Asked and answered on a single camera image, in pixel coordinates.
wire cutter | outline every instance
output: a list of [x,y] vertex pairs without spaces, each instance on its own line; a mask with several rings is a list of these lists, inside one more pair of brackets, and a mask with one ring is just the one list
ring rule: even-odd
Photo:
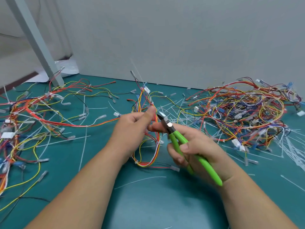
[[[157,116],[161,120],[162,125],[166,128],[168,137],[170,138],[171,142],[173,143],[174,149],[177,151],[177,153],[179,153],[181,156],[184,157],[183,153],[181,152],[181,150],[179,148],[178,141],[181,144],[185,144],[189,141],[179,131],[177,131],[174,128],[172,122],[170,122],[170,120],[167,118],[167,116],[164,113],[162,113],[162,112],[159,112],[159,113],[160,113],[160,115],[157,114]],[[199,162],[202,164],[202,166],[206,169],[206,171],[211,176],[211,178],[215,181],[215,183],[219,186],[222,186],[222,180],[220,179],[218,174],[215,172],[213,167],[210,165],[210,163],[205,158],[203,158],[199,155],[195,155],[195,157],[199,160]],[[194,171],[190,165],[188,165],[187,171],[190,174],[194,173]]]

person's right hand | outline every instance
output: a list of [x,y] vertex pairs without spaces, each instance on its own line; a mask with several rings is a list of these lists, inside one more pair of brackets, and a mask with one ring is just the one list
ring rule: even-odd
[[[185,158],[174,150],[172,143],[167,145],[168,153],[177,165],[187,167],[190,164],[195,173],[211,184],[214,181],[212,181],[212,178],[194,154],[199,154],[206,158],[223,182],[237,175],[242,170],[218,144],[204,133],[185,125],[173,124],[173,126],[189,141],[186,144],[180,145],[180,150],[185,155]],[[148,130],[167,133],[161,122],[149,125]]]

brown baseboard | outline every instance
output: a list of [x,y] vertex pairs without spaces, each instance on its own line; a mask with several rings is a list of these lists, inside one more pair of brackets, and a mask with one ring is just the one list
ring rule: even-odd
[[[68,60],[71,56],[65,56],[59,60]],[[38,75],[38,73],[36,71],[32,72],[31,74],[28,74],[22,78],[20,78],[19,80],[14,81],[13,83],[7,84],[5,85],[6,91],[11,90],[13,87],[17,87],[18,85],[22,84],[23,82],[33,78],[34,76]],[[4,88],[0,88],[0,94],[4,93]]]

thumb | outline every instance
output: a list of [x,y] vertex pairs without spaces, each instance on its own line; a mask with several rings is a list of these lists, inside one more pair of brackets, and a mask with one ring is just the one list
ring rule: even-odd
[[202,139],[193,139],[186,144],[180,145],[180,150],[184,154],[199,154],[213,162],[217,160],[217,155],[213,153],[216,149],[214,144],[213,141],[211,143]]
[[150,106],[136,123],[139,125],[139,127],[142,127],[144,129],[147,128],[147,125],[149,125],[152,121],[155,112],[155,106]]

person's left hand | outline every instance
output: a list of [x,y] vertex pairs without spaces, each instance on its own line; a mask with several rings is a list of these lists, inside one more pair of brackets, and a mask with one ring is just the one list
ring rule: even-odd
[[151,106],[146,112],[121,115],[106,146],[119,153],[126,162],[142,142],[155,112],[156,108]]

